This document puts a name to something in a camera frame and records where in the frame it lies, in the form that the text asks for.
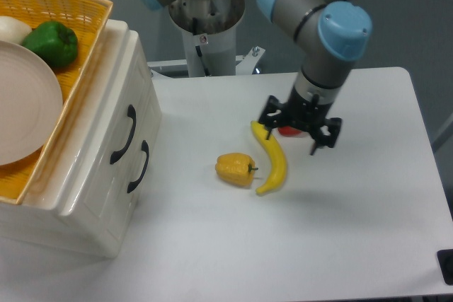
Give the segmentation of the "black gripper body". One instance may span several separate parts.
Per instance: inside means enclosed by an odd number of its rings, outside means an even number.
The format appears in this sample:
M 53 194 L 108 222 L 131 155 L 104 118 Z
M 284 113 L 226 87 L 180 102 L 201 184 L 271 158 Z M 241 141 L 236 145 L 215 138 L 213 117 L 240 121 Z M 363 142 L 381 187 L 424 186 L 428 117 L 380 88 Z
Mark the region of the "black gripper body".
M 285 103 L 287 110 L 287 125 L 306 132 L 315 125 L 322 124 L 327 118 L 332 103 L 320 104 L 320 97 L 315 95 L 311 100 L 305 100 L 299 96 L 291 96 Z

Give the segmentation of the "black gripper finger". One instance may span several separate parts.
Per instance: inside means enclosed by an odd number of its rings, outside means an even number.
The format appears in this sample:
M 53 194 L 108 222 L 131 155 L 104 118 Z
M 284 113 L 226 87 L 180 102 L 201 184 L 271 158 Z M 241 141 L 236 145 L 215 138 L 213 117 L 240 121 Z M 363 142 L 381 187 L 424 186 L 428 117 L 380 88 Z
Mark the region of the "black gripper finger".
M 258 123 L 263 125 L 266 130 L 265 138 L 269 139 L 274 129 L 287 125 L 286 105 L 270 95 L 258 118 Z
M 339 117 L 325 119 L 322 124 L 315 125 L 309 130 L 314 143 L 310 150 L 313 156 L 318 149 L 328 147 L 334 148 L 339 137 L 343 120 Z

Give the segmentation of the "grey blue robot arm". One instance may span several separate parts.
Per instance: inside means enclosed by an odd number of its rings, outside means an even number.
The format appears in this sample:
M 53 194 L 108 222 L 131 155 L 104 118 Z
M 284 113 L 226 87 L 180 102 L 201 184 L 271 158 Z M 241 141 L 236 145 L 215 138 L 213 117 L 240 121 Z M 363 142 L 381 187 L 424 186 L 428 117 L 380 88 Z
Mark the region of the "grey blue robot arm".
M 153 11 L 168 9 L 183 36 L 190 76 L 235 74 L 236 27 L 245 0 L 142 1 Z M 328 111 L 372 34 L 369 15 L 351 1 L 256 0 L 306 56 L 287 101 L 267 100 L 258 119 L 267 134 L 291 127 L 308 133 L 315 149 L 335 146 L 342 121 Z

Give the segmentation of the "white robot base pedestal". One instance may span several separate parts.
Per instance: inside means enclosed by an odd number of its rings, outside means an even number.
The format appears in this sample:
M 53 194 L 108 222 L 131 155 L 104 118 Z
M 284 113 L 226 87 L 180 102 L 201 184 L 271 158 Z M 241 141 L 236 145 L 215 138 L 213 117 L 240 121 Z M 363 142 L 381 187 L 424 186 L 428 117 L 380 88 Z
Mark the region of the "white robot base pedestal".
M 169 16 L 181 33 L 185 59 L 149 62 L 155 76 L 208 77 L 260 73 L 265 49 L 254 46 L 236 53 L 236 29 L 245 14 L 245 0 L 177 0 Z

